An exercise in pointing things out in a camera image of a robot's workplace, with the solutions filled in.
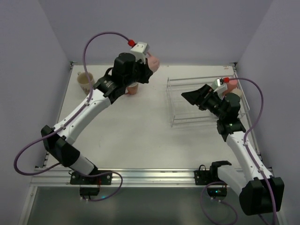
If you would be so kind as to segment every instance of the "white wall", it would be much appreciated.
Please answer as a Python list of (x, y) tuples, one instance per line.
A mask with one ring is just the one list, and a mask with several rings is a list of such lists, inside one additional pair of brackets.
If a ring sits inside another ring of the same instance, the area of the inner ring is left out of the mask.
[[(223, 64), (242, 56), (272, 0), (39, 0), (69, 60), (87, 40), (118, 31), (148, 42), (163, 63)], [(98, 38), (87, 62), (113, 62), (128, 46)]]
[[(69, 63), (37, 0), (0, 1), (0, 52), (0, 224), (15, 225), (31, 177), (17, 174), (13, 160), (55, 122)], [(37, 144), (19, 166), (32, 172), (44, 154)]]
[[(239, 75), (256, 81), (264, 93), (255, 133), (264, 161), (285, 183), (282, 209), (290, 225), (299, 224), (300, 218), (299, 12), (299, 0), (274, 0), (238, 63)], [(254, 121), (259, 94), (250, 84), (244, 90)]]

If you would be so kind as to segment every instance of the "dish rack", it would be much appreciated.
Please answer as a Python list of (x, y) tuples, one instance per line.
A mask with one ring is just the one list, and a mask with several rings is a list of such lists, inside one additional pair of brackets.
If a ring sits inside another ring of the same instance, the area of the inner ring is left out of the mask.
[[(201, 111), (196, 105), (191, 105), (181, 94), (183, 92), (197, 90), (204, 84), (210, 85), (220, 76), (207, 76), (196, 78), (170, 79), (167, 82), (167, 96), (170, 105), (171, 127), (173, 125), (200, 123), (201, 125), (215, 125), (218, 118), (209, 110)], [(238, 88), (243, 96), (240, 102), (239, 118), (242, 118), (250, 110), (243, 89), (238, 81)]]

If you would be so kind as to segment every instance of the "mug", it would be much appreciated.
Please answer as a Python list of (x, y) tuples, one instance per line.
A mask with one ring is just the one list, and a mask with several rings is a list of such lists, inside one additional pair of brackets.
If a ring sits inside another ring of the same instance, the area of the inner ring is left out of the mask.
[[(95, 80), (93, 77), (93, 74), (88, 73), (89, 77), (90, 77), (90, 81), (92, 83), (92, 86), (95, 84)], [(89, 94), (90, 92), (90, 84), (89, 84), (89, 80), (87, 78), (87, 76), (85, 75), (85, 72), (78, 72), (78, 76), (77, 76), (77, 82), (79, 83), (81, 89), (84, 91), (84, 93), (86, 95)]]

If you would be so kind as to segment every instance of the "white table surface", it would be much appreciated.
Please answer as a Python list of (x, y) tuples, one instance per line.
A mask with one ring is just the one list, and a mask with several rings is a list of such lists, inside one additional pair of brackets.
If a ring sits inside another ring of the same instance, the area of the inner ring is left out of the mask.
[[(110, 65), (88, 66), (95, 81)], [(86, 97), (76, 77), (83, 66), (74, 66), (60, 120)], [(217, 126), (201, 124), (170, 126), (166, 95), (167, 78), (232, 75), (232, 67), (161, 66), (149, 84), (139, 84), (134, 96), (122, 96), (102, 111), (81, 133), (74, 146), (98, 168), (189, 169), (213, 161), (240, 165), (218, 134)], [(246, 117), (242, 119), (248, 128)], [(49, 156), (47, 166), (57, 163)]]

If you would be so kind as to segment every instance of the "pink object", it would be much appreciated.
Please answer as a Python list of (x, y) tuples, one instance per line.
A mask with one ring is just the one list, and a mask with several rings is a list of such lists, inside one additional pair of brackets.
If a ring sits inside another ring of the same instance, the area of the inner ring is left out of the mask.
[(149, 52), (148, 55), (149, 57), (147, 59), (148, 59), (149, 69), (152, 70), (153, 73), (155, 73), (159, 68), (159, 64), (160, 64), (159, 59), (151, 55)]
[(227, 85), (227, 90), (222, 93), (223, 96), (225, 94), (231, 92), (233, 89), (237, 88), (238, 87), (238, 81), (237, 80), (232, 80), (232, 81), (229, 81), (229, 83), (226, 83), (226, 85)]
[(135, 82), (131, 85), (129, 85), (128, 87), (126, 87), (127, 89), (127, 95), (135, 95), (137, 93), (137, 89), (139, 87), (139, 83)]

